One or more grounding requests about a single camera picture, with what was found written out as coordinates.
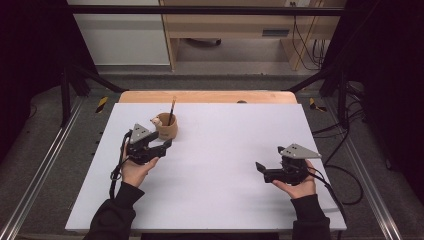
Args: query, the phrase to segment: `white tabletop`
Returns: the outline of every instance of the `white tabletop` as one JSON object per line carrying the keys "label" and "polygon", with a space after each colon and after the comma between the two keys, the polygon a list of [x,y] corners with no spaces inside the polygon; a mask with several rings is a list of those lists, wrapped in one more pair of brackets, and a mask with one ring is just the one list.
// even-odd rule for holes
{"label": "white tabletop", "polygon": [[[124,134],[135,123],[154,131],[149,119],[169,110],[169,103],[115,104],[67,230],[87,231],[94,213],[109,197],[109,176]],[[296,215],[289,196],[265,184],[255,162],[281,168],[277,146],[292,143],[317,151],[301,105],[177,103],[174,114],[178,135],[140,187],[146,195],[134,205],[137,216],[132,229],[275,232],[293,227]],[[162,142],[155,140],[150,146]],[[311,162],[327,179],[321,160]],[[316,183],[330,228],[346,229],[327,189]]]}

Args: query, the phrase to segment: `person's left hand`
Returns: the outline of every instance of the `person's left hand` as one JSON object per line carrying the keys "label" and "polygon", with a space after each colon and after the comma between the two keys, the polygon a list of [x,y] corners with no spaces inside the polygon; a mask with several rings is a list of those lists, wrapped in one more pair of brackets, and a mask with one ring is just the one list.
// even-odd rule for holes
{"label": "person's left hand", "polygon": [[[127,157],[126,149],[127,145],[125,144],[123,159]],[[131,160],[127,160],[122,166],[122,181],[138,188],[149,171],[156,166],[158,161],[159,158],[155,157],[145,165],[139,165]]]}

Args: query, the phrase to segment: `black curtain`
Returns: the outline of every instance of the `black curtain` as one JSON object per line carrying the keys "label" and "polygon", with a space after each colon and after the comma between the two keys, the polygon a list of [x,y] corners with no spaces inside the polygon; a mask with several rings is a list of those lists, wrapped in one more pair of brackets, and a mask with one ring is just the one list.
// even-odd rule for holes
{"label": "black curtain", "polygon": [[73,15],[47,8],[55,5],[67,1],[0,3],[1,160],[29,116],[31,98],[60,85],[65,66],[76,64],[97,73]]}
{"label": "black curtain", "polygon": [[[377,1],[349,0],[347,7],[370,13]],[[337,58],[367,14],[343,17],[329,46],[324,67]],[[424,3],[382,0],[358,32],[343,59],[349,81],[364,85],[364,108],[394,169],[403,172],[424,203]],[[337,82],[337,74],[324,85]]]}

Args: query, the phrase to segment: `cup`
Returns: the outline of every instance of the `cup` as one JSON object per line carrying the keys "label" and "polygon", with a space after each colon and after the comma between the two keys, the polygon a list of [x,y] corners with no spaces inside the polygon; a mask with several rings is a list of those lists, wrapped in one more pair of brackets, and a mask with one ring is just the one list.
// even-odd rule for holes
{"label": "cup", "polygon": [[161,113],[157,117],[162,122],[162,126],[156,126],[156,131],[159,132],[159,139],[168,140],[174,139],[177,136],[178,124],[177,117],[172,114],[171,124],[168,124],[170,113]]}

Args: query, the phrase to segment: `hand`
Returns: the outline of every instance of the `hand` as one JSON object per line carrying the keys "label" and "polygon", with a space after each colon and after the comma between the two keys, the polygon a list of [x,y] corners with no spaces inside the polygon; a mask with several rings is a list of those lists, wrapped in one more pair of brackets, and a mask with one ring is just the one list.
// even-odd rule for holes
{"label": "hand", "polygon": [[[309,160],[306,160],[306,164],[309,167],[309,172],[315,174],[315,170],[310,169],[314,167],[312,166],[312,163]],[[316,194],[314,177],[312,177],[311,175],[309,175],[303,182],[299,183],[296,186],[291,186],[278,180],[272,181],[272,184],[274,184],[284,192],[288,193],[292,199]]]}
{"label": "hand", "polygon": [[[127,157],[126,149],[127,145],[125,144],[123,159]],[[138,188],[149,173],[149,170],[154,168],[158,161],[159,158],[155,157],[150,162],[139,165],[131,160],[127,160],[122,166],[122,181]]]}

